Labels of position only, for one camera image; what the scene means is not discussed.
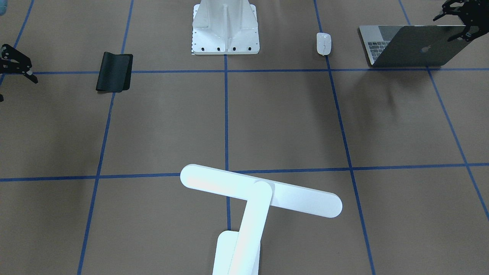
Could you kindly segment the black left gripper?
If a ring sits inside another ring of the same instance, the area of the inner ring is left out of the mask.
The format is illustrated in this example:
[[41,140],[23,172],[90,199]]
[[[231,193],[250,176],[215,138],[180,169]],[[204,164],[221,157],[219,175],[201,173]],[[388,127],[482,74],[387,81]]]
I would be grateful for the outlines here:
[[465,26],[460,33],[448,38],[448,42],[462,39],[471,42],[489,32],[488,0],[447,0],[442,4],[440,14],[433,18],[436,21],[445,15],[457,16]]

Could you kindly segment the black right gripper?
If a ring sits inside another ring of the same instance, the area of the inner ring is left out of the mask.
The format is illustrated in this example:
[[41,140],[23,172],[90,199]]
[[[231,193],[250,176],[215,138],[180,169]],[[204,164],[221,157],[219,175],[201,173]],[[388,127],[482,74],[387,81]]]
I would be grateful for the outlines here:
[[32,71],[31,59],[9,44],[1,45],[1,74],[21,74],[37,84],[38,78]]

